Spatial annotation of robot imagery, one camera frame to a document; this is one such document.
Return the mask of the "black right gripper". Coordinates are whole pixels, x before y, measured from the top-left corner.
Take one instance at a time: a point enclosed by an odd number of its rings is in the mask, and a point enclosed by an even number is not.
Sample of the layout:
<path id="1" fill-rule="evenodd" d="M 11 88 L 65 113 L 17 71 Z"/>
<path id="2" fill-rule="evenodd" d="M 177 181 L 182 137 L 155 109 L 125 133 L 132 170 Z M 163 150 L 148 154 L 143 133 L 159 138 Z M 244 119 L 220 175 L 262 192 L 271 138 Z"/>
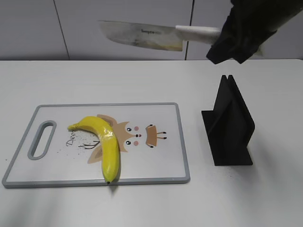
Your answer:
<path id="1" fill-rule="evenodd" d="M 301 0 L 232 0 L 217 41 L 206 57 L 214 64 L 229 59 L 244 63 L 260 45 L 303 10 Z"/>

